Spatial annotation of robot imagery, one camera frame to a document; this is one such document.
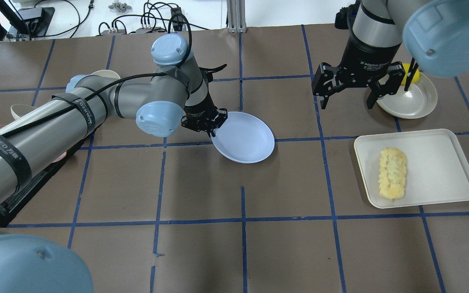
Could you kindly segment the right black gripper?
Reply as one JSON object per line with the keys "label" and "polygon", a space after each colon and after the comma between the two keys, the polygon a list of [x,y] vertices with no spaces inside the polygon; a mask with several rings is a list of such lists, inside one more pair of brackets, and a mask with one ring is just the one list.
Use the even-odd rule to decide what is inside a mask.
{"label": "right black gripper", "polygon": [[316,71],[311,89],[321,98],[320,108],[326,109],[331,95],[349,87],[370,87],[367,109],[372,109],[383,95],[396,94],[404,74],[400,62],[393,62],[399,47],[375,47],[350,31],[340,64],[333,67],[320,63]]}

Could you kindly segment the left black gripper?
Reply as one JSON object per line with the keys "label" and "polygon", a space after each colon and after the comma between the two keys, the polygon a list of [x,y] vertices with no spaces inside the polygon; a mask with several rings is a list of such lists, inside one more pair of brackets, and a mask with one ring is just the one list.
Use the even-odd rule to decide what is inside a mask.
{"label": "left black gripper", "polygon": [[212,100],[203,100],[196,105],[184,106],[181,126],[195,132],[207,132],[210,138],[216,137],[216,129],[228,119],[226,108],[217,108]]}

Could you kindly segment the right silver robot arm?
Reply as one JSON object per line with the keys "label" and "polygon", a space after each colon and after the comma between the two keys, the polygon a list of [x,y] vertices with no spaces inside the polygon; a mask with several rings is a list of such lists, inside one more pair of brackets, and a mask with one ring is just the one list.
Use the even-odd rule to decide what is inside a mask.
{"label": "right silver robot arm", "polygon": [[367,108],[409,88],[419,69],[440,78],[469,72],[469,0],[357,0],[335,16],[349,38],[337,66],[320,63],[311,91],[329,98],[348,88],[369,88]]}

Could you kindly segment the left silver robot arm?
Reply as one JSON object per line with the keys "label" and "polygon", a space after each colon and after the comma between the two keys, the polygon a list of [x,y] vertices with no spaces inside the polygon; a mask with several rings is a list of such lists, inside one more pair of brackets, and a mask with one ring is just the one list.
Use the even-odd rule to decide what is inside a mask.
{"label": "left silver robot arm", "polygon": [[[162,35],[151,47],[154,73],[75,76],[64,93],[1,128],[0,204],[110,116],[134,119],[156,137],[169,137],[179,126],[214,136],[228,115],[214,106],[208,83],[225,65],[199,67],[191,45],[191,37]],[[34,235],[0,232],[0,293],[93,291],[87,265],[71,249]]]}

